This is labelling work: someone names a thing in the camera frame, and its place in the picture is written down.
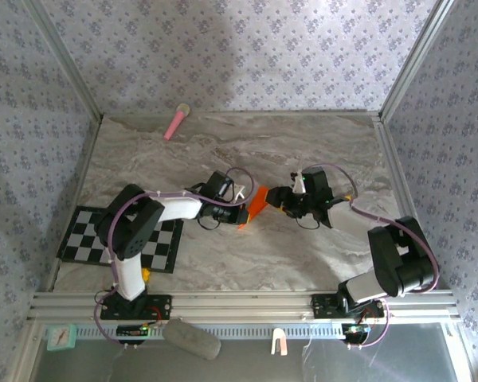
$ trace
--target pink object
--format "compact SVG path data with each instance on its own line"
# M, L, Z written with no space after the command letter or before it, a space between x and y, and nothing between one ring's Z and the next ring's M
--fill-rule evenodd
M170 126L168 127L167 132L164 135L164 138L168 141L172 138L175 130L177 130L178 125L181 124L182 120L188 116L190 113L190 107L185 103L181 103L177 106L177 111L175 112L175 117L172 119Z

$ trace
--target wire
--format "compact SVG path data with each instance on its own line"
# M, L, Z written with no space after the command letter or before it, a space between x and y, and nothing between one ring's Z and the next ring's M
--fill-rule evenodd
M302 229L309 229L310 231L314 231L314 230L320 228L320 222L319 222L319 221L317 221L317 226L314 227L314 228L304 227L303 225L301 225L300 220L299 220L298 218L296 218L296 223L297 223L297 225L299 225Z
M341 173L343 173L347 177L347 179L351 183L352 190L353 190L353 196L349 201L349 206L351 207L352 211L354 211L354 212L358 213L359 215L364 216L368 219L375 220L375 221L381 221L382 223L393 225L394 227L400 229L401 231L403 231L404 233L409 235L410 238L413 239L423 249L423 251L425 251L426 255L429 257L430 263L432 264L433 280L427 287L422 288L420 290L412 290L411 292L412 293L426 293L426 292L429 292L429 291L433 290L437 286L437 282L439 281L439 265L437 264L436 256L433 254L433 252L429 248L429 246L418 235L416 235L413 231L408 229L406 226L404 226L402 224L399 224L398 222L396 222L394 220L387 219L385 217L378 216L378 215L375 215L375 214L370 213L370 212L362 211L361 209L358 209L355 206L353 206L354 199L356 199L359 196L358 187L356 186L356 183L354 182L354 179L352 179L352 177L347 173L347 171L342 169L340 166L337 166L337 165L332 164L332 163L320 163L320 164L309 166L306 169L304 169L303 171L308 170L312 167L321 167L321 166L333 167L333 168L337 169L338 171L340 171Z
M433 254L432 250L425 243L425 241L423 241L412 230L408 229L406 226L404 226L402 224L399 224L398 222L396 222L394 220L386 219L385 217L378 216L378 215L375 215L375 214L370 213L370 212L362 211L361 209L358 209L355 206L353 206L354 200L359 196L358 187L356 186L356 183L354 182L354 179L347 173L346 170L342 169L340 166L337 166L337 165L332 164L332 163L320 163L320 164L309 166L306 169L304 169L303 171L308 170L312 167L322 167L322 166L328 166L328 167L332 167L332 168L337 169L338 171L343 173L346 176L346 178L349 180L349 182L351 183L352 191L353 191L353 195L352 195L351 199L349 200L349 206L351 207L352 211L354 211L357 214L359 214L361 216L364 216L368 219L375 220L375 221L381 221L382 223L393 225L394 227L400 229L401 231L403 231L404 233L409 235L410 238L413 239L425 251L426 255L429 257L430 263L432 264L433 280L427 287L422 288L420 290L412 290L412 292L413 293L426 293L426 292L429 292L432 289L434 289L437 286L437 282L439 281L439 266L437 264L436 256ZM366 342L366 340L365 340L361 344L361 347L366 348L366 347L369 347L369 346L372 346L372 345L376 345L377 343L379 343L384 338L384 336L388 332L388 327L390 325L390 308L388 306L388 302L384 298L381 298L380 300L384 303L384 306L386 307L386 325L384 326L384 329L382 330L381 335L375 341L372 341L371 343L364 345L364 343Z
M361 346L363 347L365 343L368 341L368 337L370 336L370 332L366 332L366 337L365 339L361 342Z
M214 205L220 205L221 207L237 207L239 205L243 205L244 203L247 203L253 196L253 191L255 190L255 180L253 179L252 174L248 170L243 169L241 167L230 167L228 169L228 171L226 172L226 174L228 175L231 171L234 171L234 170L241 171L241 172L245 173L246 175L248 175L249 180L251 181L251 189L249 191L249 194L241 202L239 202L239 203L223 203L223 202L214 201L212 199L209 199L208 197L203 197L202 195L198 195L196 193L191 193L191 192L187 192L187 191L178 192L178 193L160 193L160 192L157 192L157 193L153 193L153 192L141 193L139 195L136 195L135 197L133 197L129 201L127 201L119 209L119 211L117 211L117 214L115 215L115 217L112 220L112 223L110 224L110 229L108 230L108 237L107 237L108 243L110 243L110 244L113 243L113 233L115 232L115 229L116 229L117 223L119 222L120 217L126 212L127 208L130 205L132 205L133 203L135 203L137 200L142 199L144 197L153 197L153 198L156 198L156 197L190 197L192 199L206 201L206 202L214 204ZM99 309L99 306L103 305L104 300L106 298L114 295L119 289L119 275L118 275L117 266L116 266L116 263L115 263L116 254L113 251L112 246L108 247L108 254L110 255L110 264L112 266L112 274L113 274L114 284L113 284L112 290L110 290L108 293L106 293L98 301L96 306L94 306L94 322L96 323L97 329L100 331L101 334L103 334L103 336L107 340L109 340L110 342L116 343L117 345L123 346L118 340L116 340L115 338L111 338L104 331L103 326L100 324L99 316L98 316L98 312L97 312L97 310Z
M335 165L334 163L317 163L316 165L311 165L311 166L308 166L306 169L304 169L303 171L306 171L306 170L309 170L311 169L312 167L332 167L336 170L338 170L340 173L342 173L343 175L345 175L345 177L349 180L349 182L351 183L351 186L352 186L352 192L353 192L353 195L352 195L352 198L355 199L356 197L359 196L359 192L358 192L358 187L356 186L356 183L354 182L354 179L352 179L352 176L349 175L347 173L346 170L344 170L342 167L340 166L337 166Z
M199 189L201 188L205 183L201 181L200 183L197 183L196 185L192 185L190 189Z
M363 320L366 318L366 313L369 312L372 316L373 319L377 319L377 317L375 316L375 313L372 309L370 309L368 306L365 307L365 309L363 310L363 313L361 315L361 318L359 319L358 321L358 324L357 325L360 325Z
M102 292L109 292L110 290L109 289L103 289L103 290L100 290L99 292L96 292L96 294L94 294L94 302L97 304L98 301L97 301L97 295L99 293L102 293Z
M437 282L439 281L439 266L437 265L436 256L434 256L429 246L418 235L416 235L413 231L408 229L406 226L396 222L395 220L386 219L385 217L374 215L373 213L369 213L366 211L362 211L361 209L357 209L356 207L352 205L352 202L353 201L350 201L349 205L351 206L351 209L354 212L358 213L361 216L367 217L369 219L376 220L376 221L378 220L378 221L381 221L382 223L393 225L394 227L400 229L401 231L409 235L411 239L413 239L423 249L423 251L425 251L425 253L429 257L430 263L432 264L433 280L427 287L422 288L420 290L412 290L411 293L426 293L434 289L437 286Z
M384 298L381 298L381 301L382 303L384 304L384 307L386 308L386 324L384 325L384 328L382 329L382 332L381 334L379 335L379 337L377 337L377 339L375 341L372 341L371 343L369 344L365 344L366 340L361 344L361 346L363 348L368 348L369 346L373 346L375 344L378 344L383 338L384 336L386 335L386 333L388 333L388 327L390 326L390 307L388 306L388 302L384 299Z
M161 321L161 318L163 316L161 315L161 312L159 311L157 306L148 306L147 309L153 310L154 312L156 312L156 321L148 322L147 323L148 325L152 325Z
M228 203L232 203L233 200L236 198L236 188L235 188L235 181L232 181L232 183L230 183L230 185L232 186L232 199L230 199L229 201L227 201Z
M218 221L217 224L216 224L216 227L212 227L212 228L206 227L204 224L202 224L199 217L197 218L197 223L200 227L204 228L206 231L214 231L216 228L218 228L220 226L221 221Z

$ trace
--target wall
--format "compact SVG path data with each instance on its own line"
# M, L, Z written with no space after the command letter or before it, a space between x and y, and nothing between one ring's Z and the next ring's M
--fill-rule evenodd
M0 380L49 273L91 127L19 0L0 0Z
M379 110L435 0L42 0L104 114Z
M389 126L478 360L478 0L456 3Z

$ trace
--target chessboard mat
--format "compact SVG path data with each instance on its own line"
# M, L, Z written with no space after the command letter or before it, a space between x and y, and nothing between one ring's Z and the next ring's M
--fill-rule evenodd
M109 266L108 255L94 232L94 224L104 209L78 205L65 233L57 257L69 263ZM156 225L142 251L142 267L154 272L174 273L175 258L182 233L182 220Z

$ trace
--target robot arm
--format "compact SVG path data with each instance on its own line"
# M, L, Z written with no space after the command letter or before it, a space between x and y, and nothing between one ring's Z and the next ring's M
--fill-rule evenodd
M356 213L347 198L335 197L322 169L313 167L291 175L294 186L269 190L267 203L295 219L312 214L320 224L348 232L370 245L374 270L339 284L332 299L337 310L347 314L376 298L397 297L432 282L433 266L423 248L400 229ZM396 223L428 246L413 217L403 217Z
M232 179L218 171L206 183L190 189L191 193L224 202L223 197L234 187ZM108 232L117 212L133 197L145 193L137 185L127 185L106 208L100 221L96 223L96 233L105 250L112 246L118 293L128 301L134 301L145 291L142 277L141 252L147 244L155 226L165 220L198 219L211 216L219 223L244 224L248 212L244 205L223 207L202 202L194 197L157 197L138 199L122 215L113 232L113 243L108 243Z

